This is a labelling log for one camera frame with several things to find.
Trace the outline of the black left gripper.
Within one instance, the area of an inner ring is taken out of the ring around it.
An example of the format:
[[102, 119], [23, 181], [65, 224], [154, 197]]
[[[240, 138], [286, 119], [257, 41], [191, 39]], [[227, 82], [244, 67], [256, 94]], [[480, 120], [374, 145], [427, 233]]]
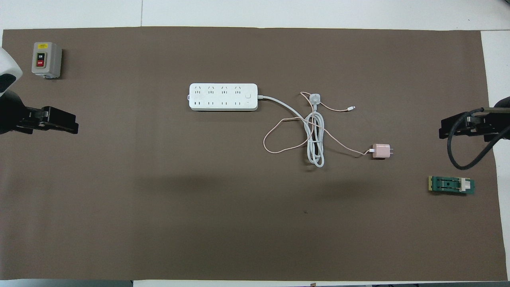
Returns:
[[78, 129], [79, 124], [72, 113], [51, 106], [42, 109], [26, 107], [13, 91], [6, 91], [0, 98], [1, 134], [11, 131], [32, 134], [33, 130], [78, 134]]

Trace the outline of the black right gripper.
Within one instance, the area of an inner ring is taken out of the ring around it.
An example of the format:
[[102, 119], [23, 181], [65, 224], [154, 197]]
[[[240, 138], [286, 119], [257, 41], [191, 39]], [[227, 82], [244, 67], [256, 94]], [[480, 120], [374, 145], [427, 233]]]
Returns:
[[[499, 100], [494, 108], [509, 108], [510, 97], [506, 97]], [[441, 127], [439, 128], [439, 139], [447, 139], [452, 133], [452, 136], [483, 136], [484, 133], [477, 129], [477, 126], [470, 126], [467, 124], [467, 118], [473, 116], [476, 113], [483, 112], [483, 108], [477, 108], [467, 112], [461, 112], [459, 114], [450, 116], [441, 120]], [[489, 123], [493, 128], [495, 134], [490, 136], [484, 136], [484, 141], [491, 141], [496, 134], [501, 133], [506, 127], [510, 125], [509, 113], [488, 113], [485, 117], [486, 123]]]

